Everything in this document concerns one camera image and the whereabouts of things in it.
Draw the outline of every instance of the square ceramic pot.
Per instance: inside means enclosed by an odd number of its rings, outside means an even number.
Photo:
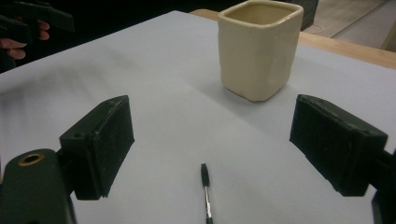
[[[221,82],[249,101],[264,101],[289,80],[303,21],[302,7],[248,0],[220,12]]]

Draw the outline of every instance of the white tabletop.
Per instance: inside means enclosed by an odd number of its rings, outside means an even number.
[[[135,143],[108,198],[78,201],[78,223],[373,223],[371,200],[344,198],[290,141],[298,94],[328,100],[396,148],[396,70],[299,46],[288,84],[251,103],[219,79],[215,21],[173,11],[0,75],[2,167],[59,136],[99,103],[128,95]]]

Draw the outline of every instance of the wooden table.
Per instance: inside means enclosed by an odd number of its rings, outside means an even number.
[[[197,9],[192,11],[191,14],[216,21],[219,13],[208,9]],[[300,32],[299,43],[364,62],[396,69],[396,53],[391,51],[374,49],[320,35],[311,35],[304,32]]]

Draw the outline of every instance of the brass insert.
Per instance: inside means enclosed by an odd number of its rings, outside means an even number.
[[[18,161],[19,166],[29,166],[36,164],[44,159],[44,154],[33,153],[29,154]]]

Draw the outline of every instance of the person's fingers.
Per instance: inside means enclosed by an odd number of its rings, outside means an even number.
[[[17,42],[9,38],[0,38],[0,48],[2,49],[20,49],[25,46],[26,44]]]
[[[49,35],[49,33],[47,33],[47,31],[41,30],[39,39],[40,40],[48,40],[48,39],[50,39],[50,35]]]
[[[43,31],[48,31],[50,29],[50,24],[45,21],[37,21],[38,22],[38,29]]]
[[[7,54],[9,57],[17,60],[26,56],[26,53],[23,49],[8,49]]]

